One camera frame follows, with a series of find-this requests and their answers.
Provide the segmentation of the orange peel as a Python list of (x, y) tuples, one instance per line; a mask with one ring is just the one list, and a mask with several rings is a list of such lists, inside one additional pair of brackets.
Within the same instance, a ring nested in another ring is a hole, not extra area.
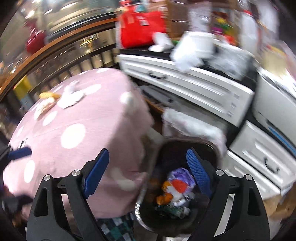
[(167, 205), (173, 199), (173, 195), (168, 190), (168, 187), (172, 187), (172, 185), (169, 181), (165, 181), (162, 185), (163, 194), (156, 198), (158, 205)]

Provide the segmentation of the red tote bag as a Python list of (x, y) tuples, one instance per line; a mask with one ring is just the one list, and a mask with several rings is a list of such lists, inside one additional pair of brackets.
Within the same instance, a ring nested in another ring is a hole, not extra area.
[(165, 21), (160, 11), (125, 11), (117, 16), (116, 45), (119, 49), (151, 46), (154, 33), (165, 32)]

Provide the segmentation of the white plastic bag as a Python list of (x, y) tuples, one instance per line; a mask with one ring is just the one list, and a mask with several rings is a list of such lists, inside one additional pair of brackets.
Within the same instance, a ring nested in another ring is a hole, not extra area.
[(62, 109), (74, 106), (85, 97), (85, 92), (78, 88), (79, 80), (74, 80), (68, 84), (57, 101), (57, 106)]

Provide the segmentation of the orange foam fruit net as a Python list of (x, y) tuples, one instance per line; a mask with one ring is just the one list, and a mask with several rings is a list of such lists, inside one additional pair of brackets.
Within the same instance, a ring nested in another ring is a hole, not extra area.
[(175, 190), (179, 193), (184, 193), (188, 187), (187, 183), (182, 181), (182, 180), (178, 180), (178, 179), (174, 179), (171, 181), (171, 185), (175, 188)]

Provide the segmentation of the wooden curved railing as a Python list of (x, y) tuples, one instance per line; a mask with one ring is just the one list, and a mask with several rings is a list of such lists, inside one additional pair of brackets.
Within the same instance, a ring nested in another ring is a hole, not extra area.
[(34, 55), (28, 57), (20, 66), (16, 68), (16, 71), (6, 79), (1, 87), (1, 99), (3, 99), (29, 71), (48, 58), (51, 54), (54, 54), (77, 40), (105, 31), (108, 28), (114, 28), (115, 22), (116, 17), (103, 19), (89, 24), (84, 23), (81, 27), (71, 30), (70, 32), (67, 32), (51, 41), (49, 44), (46, 44)]

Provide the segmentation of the yellow foam fruit net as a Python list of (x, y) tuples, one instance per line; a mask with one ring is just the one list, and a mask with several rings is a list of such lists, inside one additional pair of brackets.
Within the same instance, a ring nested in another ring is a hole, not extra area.
[(55, 92), (49, 92), (49, 91), (42, 92), (39, 95), (39, 98), (41, 99), (47, 99), (47, 98), (59, 99), (60, 97), (61, 97), (60, 94), (57, 94)]

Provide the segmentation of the pink polka dot tablecloth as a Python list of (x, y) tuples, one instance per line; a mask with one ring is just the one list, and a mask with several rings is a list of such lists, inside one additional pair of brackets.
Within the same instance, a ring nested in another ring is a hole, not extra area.
[(10, 162), (4, 184), (12, 194), (33, 197), (46, 174), (67, 176), (105, 148), (109, 164), (88, 204), (96, 218), (123, 216), (134, 209), (147, 176), (142, 161), (154, 122), (149, 108), (130, 78), (114, 68), (80, 73), (53, 92), (65, 89), (80, 90), (84, 97), (68, 108), (53, 106), (39, 119), (34, 105), (16, 127), (12, 148), (24, 144), (32, 154)]

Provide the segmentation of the white printer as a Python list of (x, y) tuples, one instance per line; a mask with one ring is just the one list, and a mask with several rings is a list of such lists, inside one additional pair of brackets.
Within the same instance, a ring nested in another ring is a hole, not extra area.
[(253, 104), (256, 120), (295, 155), (295, 94), (280, 84), (278, 76), (258, 68)]

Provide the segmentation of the white drawer cabinet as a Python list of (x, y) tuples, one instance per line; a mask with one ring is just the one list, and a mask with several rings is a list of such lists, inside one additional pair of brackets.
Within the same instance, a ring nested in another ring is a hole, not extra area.
[(182, 73), (172, 61), (127, 54), (118, 57), (127, 75), (178, 95), (236, 127), (254, 96), (248, 87), (201, 68)]
[(250, 174), (263, 200), (289, 191), (295, 183), (295, 159), (277, 141), (246, 121), (219, 168), (229, 176)]

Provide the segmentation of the white upper drawer cabinet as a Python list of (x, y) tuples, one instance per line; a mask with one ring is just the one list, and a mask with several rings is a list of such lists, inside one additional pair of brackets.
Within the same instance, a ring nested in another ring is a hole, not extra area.
[(127, 75), (178, 95), (236, 127), (254, 96), (248, 87), (201, 68), (182, 73), (172, 61), (127, 54), (118, 57)]

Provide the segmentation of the white plastic jug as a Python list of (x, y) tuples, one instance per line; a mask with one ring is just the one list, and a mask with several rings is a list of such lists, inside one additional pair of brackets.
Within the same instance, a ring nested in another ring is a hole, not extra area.
[(239, 32), (240, 47), (251, 53), (257, 54), (258, 29), (257, 23), (250, 11), (244, 10), (241, 14), (241, 28)]

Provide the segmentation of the red ceramic vase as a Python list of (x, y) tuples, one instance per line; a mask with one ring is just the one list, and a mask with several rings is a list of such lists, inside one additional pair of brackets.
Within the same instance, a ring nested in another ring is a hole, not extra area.
[(46, 45), (45, 44), (46, 34), (44, 30), (39, 30), (37, 28), (36, 18), (27, 19), (24, 26), (28, 27), (30, 32), (29, 39), (25, 43), (25, 50), (30, 55), (33, 55)]

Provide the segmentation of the white paper bowl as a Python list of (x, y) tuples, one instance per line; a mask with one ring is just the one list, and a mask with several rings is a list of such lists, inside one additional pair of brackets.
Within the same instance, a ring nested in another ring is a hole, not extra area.
[(152, 52), (163, 52), (174, 47), (170, 37), (166, 33), (153, 33), (152, 40), (154, 45), (149, 47), (149, 51)]

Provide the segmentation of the purple wrapper in bin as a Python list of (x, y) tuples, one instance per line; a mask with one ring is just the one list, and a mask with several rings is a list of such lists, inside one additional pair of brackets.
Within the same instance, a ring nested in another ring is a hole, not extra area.
[(177, 168), (168, 174), (168, 180), (181, 180), (185, 182), (190, 188), (196, 186), (196, 181), (190, 172), (185, 168)]

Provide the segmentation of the white wrapper paper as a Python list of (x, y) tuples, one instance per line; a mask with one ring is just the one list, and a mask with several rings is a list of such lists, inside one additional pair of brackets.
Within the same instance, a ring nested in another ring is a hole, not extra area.
[(36, 107), (34, 113), (34, 120), (40, 119), (46, 112), (48, 112), (54, 105), (56, 101), (53, 97), (43, 99)]

